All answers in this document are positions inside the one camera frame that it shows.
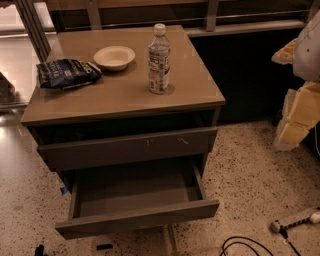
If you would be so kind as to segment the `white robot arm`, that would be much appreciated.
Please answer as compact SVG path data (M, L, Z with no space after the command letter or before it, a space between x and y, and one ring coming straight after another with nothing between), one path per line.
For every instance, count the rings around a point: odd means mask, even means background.
M298 90L288 90L274 139L277 150L291 151L320 121L320 10L272 61L291 64L293 74L304 81Z

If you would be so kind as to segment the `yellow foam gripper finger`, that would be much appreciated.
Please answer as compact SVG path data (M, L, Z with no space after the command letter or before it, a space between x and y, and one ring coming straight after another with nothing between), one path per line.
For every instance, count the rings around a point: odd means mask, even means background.
M320 121L319 47L319 39L293 39L272 56L275 63L291 64L294 75L304 80L299 89L289 89L285 96L274 139L277 150L298 147Z

